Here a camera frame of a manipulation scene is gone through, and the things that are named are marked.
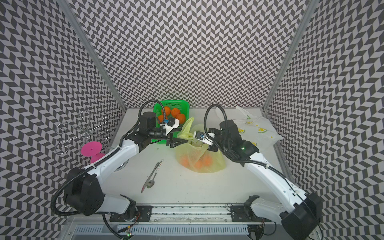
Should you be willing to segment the yellow-green plastic bag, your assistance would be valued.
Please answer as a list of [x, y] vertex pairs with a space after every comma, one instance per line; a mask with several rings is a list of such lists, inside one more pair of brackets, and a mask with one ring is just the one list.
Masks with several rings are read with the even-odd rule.
[[[187, 140], [188, 142], [186, 144], [175, 147], [176, 160], [179, 164], [181, 164], [181, 158], [189, 158], [190, 167], [187, 169], [197, 173], [215, 173], [224, 170], [227, 165], [223, 154], [220, 151], [208, 151], [209, 145], [194, 139], [193, 136], [195, 131], [204, 131], [204, 126], [202, 124], [195, 125], [194, 120], [195, 119], [193, 117], [189, 118], [186, 123], [184, 123], [181, 132], [179, 132], [177, 135], [177, 138]], [[203, 156], [206, 155], [210, 155], [212, 157], [213, 164], [210, 167], [203, 166], [200, 170], [196, 170], [194, 168], [194, 164], [198, 160], [202, 161]]]

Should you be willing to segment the white printed plastic bag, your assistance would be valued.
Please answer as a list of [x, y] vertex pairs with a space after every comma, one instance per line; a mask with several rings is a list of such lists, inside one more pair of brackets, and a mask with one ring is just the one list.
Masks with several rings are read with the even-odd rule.
[[253, 115], [239, 106], [226, 110], [226, 114], [228, 121], [232, 120], [237, 125], [242, 139], [252, 142], [262, 153], [283, 140], [267, 118]]

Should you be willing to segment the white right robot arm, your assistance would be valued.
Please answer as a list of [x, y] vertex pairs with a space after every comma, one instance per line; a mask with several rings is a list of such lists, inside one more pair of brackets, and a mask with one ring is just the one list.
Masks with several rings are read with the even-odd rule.
[[198, 134], [210, 145], [210, 150], [221, 151], [229, 160], [255, 174], [277, 197], [279, 203], [257, 197], [250, 204], [251, 211], [281, 225], [294, 240], [305, 240], [320, 226], [323, 200], [316, 193], [307, 193], [278, 171], [250, 141], [242, 139], [234, 121], [223, 121], [219, 129], [204, 128]]

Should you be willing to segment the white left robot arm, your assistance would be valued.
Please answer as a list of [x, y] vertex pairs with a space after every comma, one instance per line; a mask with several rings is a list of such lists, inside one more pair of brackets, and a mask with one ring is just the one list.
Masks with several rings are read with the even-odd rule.
[[170, 118], [158, 124], [154, 112], [139, 116], [132, 131], [123, 135], [120, 143], [107, 155], [83, 168], [74, 168], [66, 182], [51, 200], [51, 210], [58, 216], [83, 214], [120, 214], [133, 218], [135, 202], [126, 196], [112, 196], [102, 190], [103, 183], [120, 166], [142, 152], [153, 140], [166, 140], [176, 146], [173, 133], [180, 130], [180, 120]]

